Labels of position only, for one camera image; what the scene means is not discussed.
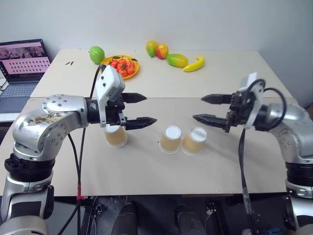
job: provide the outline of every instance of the apple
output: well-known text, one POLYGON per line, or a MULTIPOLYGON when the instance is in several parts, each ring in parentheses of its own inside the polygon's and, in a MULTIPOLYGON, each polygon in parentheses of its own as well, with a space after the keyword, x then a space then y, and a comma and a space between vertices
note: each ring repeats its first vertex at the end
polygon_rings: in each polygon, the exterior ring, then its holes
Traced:
POLYGON ((99 65, 103 61, 105 54, 101 47, 93 46, 90 47, 89 56, 95 64, 99 65))
POLYGON ((160 44, 157 46, 156 56, 159 59, 164 60, 166 58, 167 54, 168 54, 168 47, 166 44, 160 44))

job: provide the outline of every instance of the laptop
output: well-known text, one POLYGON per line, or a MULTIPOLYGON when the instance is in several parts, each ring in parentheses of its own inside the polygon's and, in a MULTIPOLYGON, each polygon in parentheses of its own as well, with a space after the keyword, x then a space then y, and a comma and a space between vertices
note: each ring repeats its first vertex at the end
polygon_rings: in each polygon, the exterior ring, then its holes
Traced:
POLYGON ((0 70, 8 86, 0 95, 0 113, 19 113, 50 66, 42 39, 0 43, 0 70))

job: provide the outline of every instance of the yellow banana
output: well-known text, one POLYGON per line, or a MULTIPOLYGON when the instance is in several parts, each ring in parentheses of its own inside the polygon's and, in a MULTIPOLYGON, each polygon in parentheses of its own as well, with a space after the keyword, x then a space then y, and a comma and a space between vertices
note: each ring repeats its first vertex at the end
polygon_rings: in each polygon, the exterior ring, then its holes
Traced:
POLYGON ((187 65, 183 68, 184 72, 192 72, 195 70, 198 70, 204 66, 205 58, 202 56, 196 56, 196 59, 198 60, 195 63, 192 63, 190 65, 187 65))

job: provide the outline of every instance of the red cable tie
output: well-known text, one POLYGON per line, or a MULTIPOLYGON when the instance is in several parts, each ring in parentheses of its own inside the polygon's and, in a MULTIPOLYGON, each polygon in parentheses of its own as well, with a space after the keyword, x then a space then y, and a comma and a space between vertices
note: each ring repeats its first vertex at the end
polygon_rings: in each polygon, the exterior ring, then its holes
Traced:
POLYGON ((81 187, 81 185, 77 185, 76 201, 78 201, 78 200, 85 200, 85 197, 82 197, 82 187, 81 187))

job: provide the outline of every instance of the paper cup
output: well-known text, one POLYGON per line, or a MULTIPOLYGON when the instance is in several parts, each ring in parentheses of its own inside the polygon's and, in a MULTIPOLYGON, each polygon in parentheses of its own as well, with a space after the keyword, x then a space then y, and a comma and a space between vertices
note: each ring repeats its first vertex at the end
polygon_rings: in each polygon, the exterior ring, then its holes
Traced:
POLYGON ((104 133, 107 143, 112 148, 121 148, 127 143, 127 134, 121 126, 106 125, 104 133))
POLYGON ((174 154, 179 150, 181 130, 177 126, 168 126, 161 136, 160 149, 166 154, 174 154))
POLYGON ((206 137, 207 134, 203 128, 192 128, 182 141, 182 151, 189 156, 196 155, 203 149, 206 137))

